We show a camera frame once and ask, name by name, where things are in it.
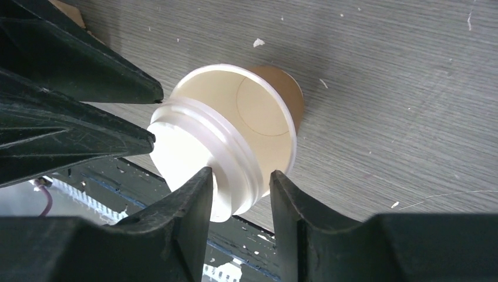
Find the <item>brown pulp cup carrier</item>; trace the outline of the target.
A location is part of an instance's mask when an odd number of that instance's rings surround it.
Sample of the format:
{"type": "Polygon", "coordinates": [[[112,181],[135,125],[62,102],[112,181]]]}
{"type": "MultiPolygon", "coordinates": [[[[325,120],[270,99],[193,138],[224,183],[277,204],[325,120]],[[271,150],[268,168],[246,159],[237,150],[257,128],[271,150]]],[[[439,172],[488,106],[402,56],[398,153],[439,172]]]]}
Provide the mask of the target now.
{"type": "Polygon", "coordinates": [[[63,14],[65,14],[68,18],[70,18],[72,21],[74,21],[77,25],[79,25],[82,29],[84,29],[89,35],[93,36],[95,39],[97,39],[100,43],[103,43],[100,39],[94,36],[91,31],[89,31],[83,21],[82,15],[80,13],[80,10],[78,10],[75,6],[68,5],[64,2],[58,1],[58,0],[49,0],[49,2],[58,8],[63,14]]]}

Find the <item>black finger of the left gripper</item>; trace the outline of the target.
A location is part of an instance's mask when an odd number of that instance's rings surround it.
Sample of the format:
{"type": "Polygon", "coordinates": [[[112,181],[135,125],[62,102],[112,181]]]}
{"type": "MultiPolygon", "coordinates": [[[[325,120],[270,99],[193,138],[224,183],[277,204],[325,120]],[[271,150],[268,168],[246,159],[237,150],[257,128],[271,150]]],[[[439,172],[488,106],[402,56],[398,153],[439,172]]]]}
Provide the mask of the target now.
{"type": "Polygon", "coordinates": [[[1,69],[1,187],[108,157],[148,154],[154,134],[1,69]]]}

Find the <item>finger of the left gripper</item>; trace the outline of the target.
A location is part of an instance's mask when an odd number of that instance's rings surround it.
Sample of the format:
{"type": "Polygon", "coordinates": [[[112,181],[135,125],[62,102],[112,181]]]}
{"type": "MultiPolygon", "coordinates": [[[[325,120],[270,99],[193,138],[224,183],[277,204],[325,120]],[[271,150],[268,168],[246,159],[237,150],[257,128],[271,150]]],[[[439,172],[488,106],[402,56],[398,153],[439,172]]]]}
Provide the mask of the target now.
{"type": "Polygon", "coordinates": [[[82,102],[160,103],[159,81],[49,1],[1,1],[1,68],[82,102]]]}

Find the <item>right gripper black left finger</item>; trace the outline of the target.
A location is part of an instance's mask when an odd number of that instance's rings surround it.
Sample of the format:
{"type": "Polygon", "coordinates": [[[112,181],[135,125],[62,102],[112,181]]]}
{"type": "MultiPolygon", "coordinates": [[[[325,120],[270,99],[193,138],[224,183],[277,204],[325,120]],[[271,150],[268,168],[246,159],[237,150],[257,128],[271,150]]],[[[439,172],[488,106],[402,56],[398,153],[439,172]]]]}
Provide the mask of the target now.
{"type": "Polygon", "coordinates": [[[122,281],[201,281],[213,198],[212,169],[114,227],[122,281]]]}

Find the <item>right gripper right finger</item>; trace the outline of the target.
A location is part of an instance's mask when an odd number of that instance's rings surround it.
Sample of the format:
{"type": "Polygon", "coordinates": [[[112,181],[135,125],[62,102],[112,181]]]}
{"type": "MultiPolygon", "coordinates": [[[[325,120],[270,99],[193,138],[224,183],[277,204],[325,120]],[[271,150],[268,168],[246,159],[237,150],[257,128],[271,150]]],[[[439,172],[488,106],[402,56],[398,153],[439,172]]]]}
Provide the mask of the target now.
{"type": "Polygon", "coordinates": [[[270,190],[282,281],[373,281],[370,220],[332,210],[279,170],[270,190]]]}

